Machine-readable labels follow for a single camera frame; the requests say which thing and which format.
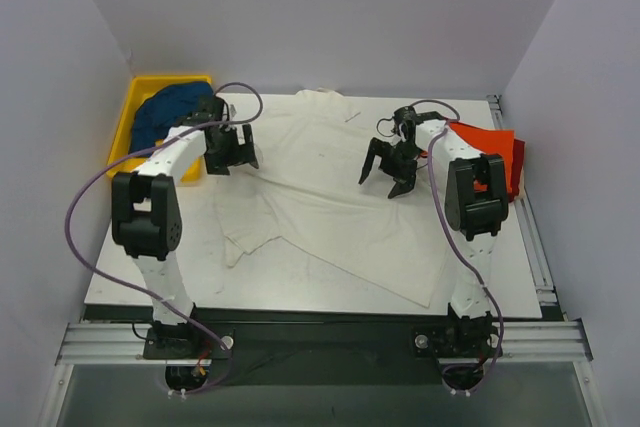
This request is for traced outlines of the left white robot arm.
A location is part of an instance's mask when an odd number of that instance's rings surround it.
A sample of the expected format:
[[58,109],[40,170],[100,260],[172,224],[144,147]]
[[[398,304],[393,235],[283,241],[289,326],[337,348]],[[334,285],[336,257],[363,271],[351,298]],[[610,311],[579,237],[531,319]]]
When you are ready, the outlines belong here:
[[199,158],[209,175],[228,176],[232,167],[242,165],[259,167],[251,125],[236,128],[233,117],[221,97],[201,97],[196,109],[169,129],[167,138],[174,143],[133,171],[112,178],[112,238],[133,259],[145,289],[153,293],[153,337],[166,340],[182,359],[200,351],[203,336],[190,322],[195,304],[176,255],[183,233],[176,183]]

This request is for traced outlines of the white t-shirt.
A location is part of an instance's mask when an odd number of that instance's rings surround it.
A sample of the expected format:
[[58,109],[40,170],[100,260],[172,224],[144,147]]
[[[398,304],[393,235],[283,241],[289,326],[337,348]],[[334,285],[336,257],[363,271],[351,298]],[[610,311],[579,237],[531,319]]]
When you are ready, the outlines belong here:
[[371,133],[361,111],[335,92],[264,99],[252,124],[259,168],[217,180],[214,206],[235,266],[282,238],[307,254],[427,307],[448,248],[428,186],[391,199],[376,172],[358,183]]

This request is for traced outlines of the aluminium frame rail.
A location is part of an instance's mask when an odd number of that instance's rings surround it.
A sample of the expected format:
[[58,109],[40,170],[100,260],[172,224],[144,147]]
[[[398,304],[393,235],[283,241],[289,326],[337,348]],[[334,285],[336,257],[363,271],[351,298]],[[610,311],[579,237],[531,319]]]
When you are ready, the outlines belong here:
[[153,363],[193,365],[249,351],[436,356],[443,363],[497,356],[505,362],[581,362],[593,355],[578,321],[508,321],[487,334],[462,337],[451,327],[379,322],[240,322],[220,326],[221,342],[197,347],[155,339],[142,325],[80,323],[69,326],[57,356],[60,365]]

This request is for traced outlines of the blue t-shirt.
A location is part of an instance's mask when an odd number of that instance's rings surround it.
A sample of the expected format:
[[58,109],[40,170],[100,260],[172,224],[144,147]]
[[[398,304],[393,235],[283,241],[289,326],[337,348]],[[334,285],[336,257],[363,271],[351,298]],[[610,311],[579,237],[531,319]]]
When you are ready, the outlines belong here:
[[154,147],[182,117],[198,108],[201,97],[212,94],[212,86],[205,81],[172,84],[160,89],[135,113],[129,152]]

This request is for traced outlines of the yellow plastic bin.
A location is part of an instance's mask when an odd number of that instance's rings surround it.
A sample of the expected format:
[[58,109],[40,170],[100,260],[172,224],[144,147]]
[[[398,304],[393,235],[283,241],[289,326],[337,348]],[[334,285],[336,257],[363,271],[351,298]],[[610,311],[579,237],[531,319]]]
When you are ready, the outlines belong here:
[[[134,117],[139,107],[148,98],[151,98],[162,88],[174,84],[202,81],[213,85],[210,75],[206,74],[182,74],[182,75],[142,75],[133,78],[123,104],[118,126],[112,142],[107,164],[110,164],[128,154]],[[130,172],[140,166],[146,158],[129,159],[109,170],[106,175],[113,177],[116,172]],[[198,181],[204,174],[204,161],[198,158],[186,171],[182,178],[183,184]]]

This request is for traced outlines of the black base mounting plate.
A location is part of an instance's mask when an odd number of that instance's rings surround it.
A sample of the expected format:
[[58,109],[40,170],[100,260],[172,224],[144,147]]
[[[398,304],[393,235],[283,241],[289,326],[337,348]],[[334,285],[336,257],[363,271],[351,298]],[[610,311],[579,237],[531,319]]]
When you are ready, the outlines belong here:
[[223,386],[443,384],[467,394],[500,360],[557,361],[579,342],[557,315],[476,320],[453,315],[200,309],[195,322],[163,326],[147,307],[91,305],[67,337],[83,357],[131,359],[161,368],[180,395]]

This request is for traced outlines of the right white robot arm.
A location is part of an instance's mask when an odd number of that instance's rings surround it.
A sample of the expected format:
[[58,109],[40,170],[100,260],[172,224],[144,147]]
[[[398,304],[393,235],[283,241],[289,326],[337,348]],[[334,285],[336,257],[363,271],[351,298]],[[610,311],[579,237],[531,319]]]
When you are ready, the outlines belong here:
[[364,183],[379,160],[379,169],[394,185],[390,199],[410,193],[416,184],[419,161],[426,161],[436,214],[454,255],[456,281],[449,307],[461,319],[443,330],[448,351],[465,355],[476,347],[479,333],[466,320],[489,318],[495,308],[488,292],[491,255],[502,223],[509,214],[509,192],[504,158],[469,142],[469,126],[437,111],[419,113],[418,101],[397,109],[391,143],[369,142],[359,178]]

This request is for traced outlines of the folded dark red t-shirt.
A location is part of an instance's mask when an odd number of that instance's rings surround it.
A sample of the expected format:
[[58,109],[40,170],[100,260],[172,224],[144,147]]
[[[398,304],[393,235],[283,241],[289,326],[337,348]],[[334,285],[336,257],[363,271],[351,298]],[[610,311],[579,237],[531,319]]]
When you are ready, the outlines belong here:
[[525,161],[526,143],[515,138],[512,151],[511,174],[509,181],[509,202],[514,202],[521,197],[524,190],[524,161]]

